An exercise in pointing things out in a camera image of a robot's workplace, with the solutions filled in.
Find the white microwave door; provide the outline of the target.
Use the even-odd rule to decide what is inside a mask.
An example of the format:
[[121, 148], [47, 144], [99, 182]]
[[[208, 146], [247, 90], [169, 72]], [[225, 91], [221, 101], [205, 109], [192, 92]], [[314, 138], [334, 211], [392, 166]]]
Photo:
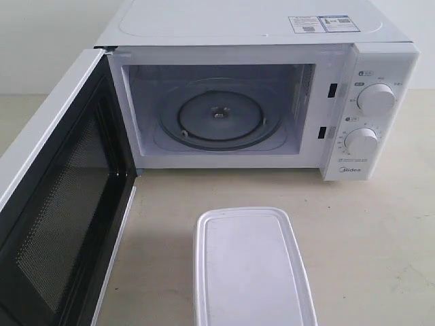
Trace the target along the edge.
[[1, 156], [1, 324], [95, 325], [136, 168], [105, 50], [83, 51]]

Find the white plastic lidded container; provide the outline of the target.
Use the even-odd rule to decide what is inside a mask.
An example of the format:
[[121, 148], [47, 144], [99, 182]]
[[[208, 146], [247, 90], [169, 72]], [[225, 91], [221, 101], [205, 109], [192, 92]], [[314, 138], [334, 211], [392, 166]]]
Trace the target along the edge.
[[203, 213], [194, 231], [195, 325], [316, 325], [288, 214], [251, 206]]

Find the upper white control knob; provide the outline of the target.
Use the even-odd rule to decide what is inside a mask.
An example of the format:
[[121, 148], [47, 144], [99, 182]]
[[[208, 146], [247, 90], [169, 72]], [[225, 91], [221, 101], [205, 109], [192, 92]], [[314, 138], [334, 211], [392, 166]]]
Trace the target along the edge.
[[363, 89], [357, 98], [362, 115], [378, 116], [389, 112], [396, 104], [392, 89], [386, 84], [373, 84]]

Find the glass microwave turntable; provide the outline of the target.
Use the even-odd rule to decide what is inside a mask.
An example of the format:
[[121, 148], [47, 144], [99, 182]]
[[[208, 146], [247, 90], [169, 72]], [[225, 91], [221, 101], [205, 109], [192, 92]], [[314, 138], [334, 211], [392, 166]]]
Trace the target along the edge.
[[172, 89], [156, 106], [172, 139], [205, 151], [234, 151], [263, 142], [280, 127], [275, 92], [231, 78], [209, 78]]

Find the lower white control knob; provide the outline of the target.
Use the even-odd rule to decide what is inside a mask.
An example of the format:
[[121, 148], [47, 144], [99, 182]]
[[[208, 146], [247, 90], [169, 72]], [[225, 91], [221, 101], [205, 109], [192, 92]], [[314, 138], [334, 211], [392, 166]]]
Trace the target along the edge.
[[355, 156], [370, 156], [377, 150], [378, 144], [375, 132], [369, 128], [355, 129], [344, 140], [347, 152]]

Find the white control knob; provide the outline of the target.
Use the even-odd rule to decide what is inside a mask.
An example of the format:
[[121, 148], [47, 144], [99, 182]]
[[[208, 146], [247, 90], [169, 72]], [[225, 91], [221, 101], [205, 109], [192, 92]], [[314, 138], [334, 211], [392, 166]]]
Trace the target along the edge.
[[357, 98], [362, 115], [378, 116], [389, 112], [396, 104], [392, 89], [386, 84], [373, 84], [363, 89]]
[[369, 128], [355, 129], [344, 140], [347, 152], [355, 156], [370, 156], [377, 150], [378, 144], [375, 132]]

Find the white microwave oven body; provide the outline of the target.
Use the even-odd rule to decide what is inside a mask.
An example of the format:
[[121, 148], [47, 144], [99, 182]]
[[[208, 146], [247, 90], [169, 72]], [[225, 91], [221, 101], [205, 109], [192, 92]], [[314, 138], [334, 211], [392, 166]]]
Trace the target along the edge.
[[[289, 16], [346, 15], [359, 33], [296, 34]], [[127, 1], [95, 43], [109, 57], [135, 166], [315, 168], [327, 181], [370, 178], [404, 98], [419, 51], [369, 1]], [[275, 133], [234, 151], [172, 139], [157, 104], [169, 91], [209, 78], [271, 89], [283, 105]], [[396, 104], [364, 116], [360, 92], [388, 85]], [[373, 130], [370, 156], [347, 152], [346, 136]]]

